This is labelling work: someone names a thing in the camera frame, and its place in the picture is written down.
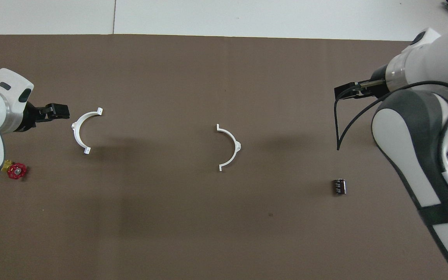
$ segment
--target red knob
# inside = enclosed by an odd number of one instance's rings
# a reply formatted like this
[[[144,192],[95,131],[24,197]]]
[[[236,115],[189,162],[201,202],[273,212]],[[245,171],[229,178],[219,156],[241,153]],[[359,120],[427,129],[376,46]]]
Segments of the red knob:
[[[27,173],[27,167],[23,163],[14,163],[8,167],[8,177],[11,179],[19,179]]]

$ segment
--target white arc-shaped object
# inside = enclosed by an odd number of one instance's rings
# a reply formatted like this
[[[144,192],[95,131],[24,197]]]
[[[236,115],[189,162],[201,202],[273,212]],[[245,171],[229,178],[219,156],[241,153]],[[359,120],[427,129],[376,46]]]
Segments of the white arc-shaped object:
[[[72,124],[73,136],[75,137],[77,144],[79,144],[81,147],[84,148],[84,154],[89,154],[89,151],[91,151],[91,148],[88,147],[86,144],[84,144],[81,140],[81,135],[80,135],[81,125],[87,118],[92,117],[92,116],[101,116],[102,113],[103,113],[103,108],[98,107],[98,110],[96,112],[85,113],[76,122],[74,122]]]
[[[217,124],[217,131],[219,132],[223,132],[226,133],[227,135],[229,135],[229,137],[231,137],[231,139],[233,139],[234,142],[234,154],[233,156],[229,159],[229,161],[226,161],[223,164],[219,164],[219,171],[222,171],[222,167],[228,165],[229,163],[231,163],[231,161],[233,161],[233,159],[235,159],[236,153],[242,149],[242,144],[238,141],[236,141],[236,138],[234,137],[234,135],[232,135],[229,131],[225,130],[225,129],[221,129],[219,127],[219,124]]]

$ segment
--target white floor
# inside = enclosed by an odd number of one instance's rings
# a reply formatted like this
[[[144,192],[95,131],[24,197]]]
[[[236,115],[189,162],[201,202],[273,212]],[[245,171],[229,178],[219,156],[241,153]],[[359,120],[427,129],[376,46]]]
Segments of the white floor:
[[[0,0],[0,34],[411,41],[448,32],[444,0]]]

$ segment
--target valve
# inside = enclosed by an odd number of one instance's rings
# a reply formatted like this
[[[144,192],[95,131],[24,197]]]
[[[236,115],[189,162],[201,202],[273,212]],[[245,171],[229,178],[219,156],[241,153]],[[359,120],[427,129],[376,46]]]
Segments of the valve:
[[[8,174],[10,179],[19,179],[24,177],[27,173],[27,167],[23,163],[14,163],[13,161],[6,160],[1,169]]]

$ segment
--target curved white plastic part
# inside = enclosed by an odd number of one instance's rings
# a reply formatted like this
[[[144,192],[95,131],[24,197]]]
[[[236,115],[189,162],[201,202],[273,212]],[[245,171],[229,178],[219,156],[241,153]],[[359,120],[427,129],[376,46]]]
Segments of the curved white plastic part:
[[[81,147],[84,148],[84,154],[89,154],[89,151],[91,151],[91,148],[88,147],[86,144],[84,144],[81,140],[81,135],[79,134],[81,125],[87,118],[92,117],[92,116],[101,116],[102,113],[103,113],[103,108],[98,107],[98,110],[96,112],[85,113],[84,115],[82,115],[82,117],[80,117],[76,122],[74,122],[72,124],[73,136],[75,137],[77,144],[79,144]]]
[[[231,139],[233,139],[233,142],[234,142],[233,156],[229,159],[229,161],[226,161],[223,164],[219,164],[219,171],[221,172],[223,166],[228,165],[229,163],[231,163],[231,161],[233,161],[233,159],[235,159],[236,153],[242,149],[242,144],[240,142],[236,141],[236,138],[229,131],[219,128],[219,124],[217,124],[217,131],[226,133],[227,135],[229,135],[229,137],[231,137]]]

